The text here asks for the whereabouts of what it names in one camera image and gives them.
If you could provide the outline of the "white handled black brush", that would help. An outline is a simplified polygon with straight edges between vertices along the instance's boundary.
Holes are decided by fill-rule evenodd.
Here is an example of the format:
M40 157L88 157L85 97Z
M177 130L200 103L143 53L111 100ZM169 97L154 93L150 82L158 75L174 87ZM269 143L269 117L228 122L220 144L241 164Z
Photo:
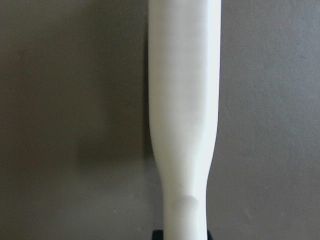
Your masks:
M206 193L218 127L219 0L148 3L150 137L163 193L163 238L208 238Z

